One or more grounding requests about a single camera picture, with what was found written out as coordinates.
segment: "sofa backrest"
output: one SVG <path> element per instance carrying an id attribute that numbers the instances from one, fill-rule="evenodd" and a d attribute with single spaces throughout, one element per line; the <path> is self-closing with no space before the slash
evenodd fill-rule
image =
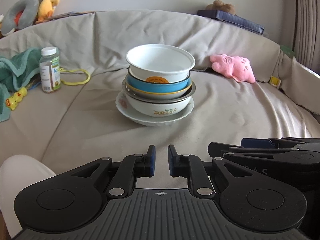
<path id="1" fill-rule="evenodd" d="M 211 66 L 209 56 L 247 57 L 257 80 L 267 82 L 279 63 L 280 47 L 239 27 L 195 15 L 153 11 L 110 11 L 34 25 L 0 40 L 0 55 L 12 57 L 30 47 L 56 46 L 64 68 L 101 73 L 127 67 L 127 51 L 147 43 L 180 47 Z"/>

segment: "plastic bottle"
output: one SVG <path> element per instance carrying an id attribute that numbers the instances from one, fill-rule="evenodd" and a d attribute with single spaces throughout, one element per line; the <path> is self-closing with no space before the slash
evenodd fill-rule
<path id="1" fill-rule="evenodd" d="M 61 87 L 59 53 L 56 47 L 47 47 L 41 50 L 39 61 L 42 90 L 53 93 Z"/>

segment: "teal blanket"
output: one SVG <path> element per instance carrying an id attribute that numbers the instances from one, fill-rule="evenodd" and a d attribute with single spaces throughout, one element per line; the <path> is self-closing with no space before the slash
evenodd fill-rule
<path id="1" fill-rule="evenodd" d="M 5 105 L 10 92 L 25 87 L 40 72 L 40 58 L 41 50 L 37 48 L 27 49 L 11 59 L 0 56 L 0 122 L 10 117 L 11 110 Z"/>

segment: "stainless steel bowl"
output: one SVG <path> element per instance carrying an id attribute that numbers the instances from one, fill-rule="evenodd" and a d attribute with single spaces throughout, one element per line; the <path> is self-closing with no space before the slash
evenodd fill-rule
<path id="1" fill-rule="evenodd" d="M 126 85 L 125 79 L 122 82 L 122 89 L 130 97 L 135 98 L 135 99 L 137 99 L 139 101 L 142 101 L 142 102 L 153 103 L 153 104 L 170 104 L 170 103 L 177 103 L 177 102 L 180 102 L 182 100 L 185 100 L 188 97 L 191 97 L 196 91 L 196 85 L 192 82 L 191 87 L 187 90 L 187 92 L 184 95 L 182 95 L 182 97 L 176 98 L 176 99 L 170 99 L 170 100 L 154 100 L 154 99 L 148 99 L 148 98 L 140 97 L 140 96 L 136 95 L 134 93 L 134 91 L 131 90 Z"/>

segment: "beige curtain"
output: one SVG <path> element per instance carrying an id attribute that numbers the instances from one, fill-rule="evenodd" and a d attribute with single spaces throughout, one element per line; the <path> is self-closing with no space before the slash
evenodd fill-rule
<path id="1" fill-rule="evenodd" d="M 298 62 L 320 74 L 320 0 L 297 0 L 293 50 Z"/>

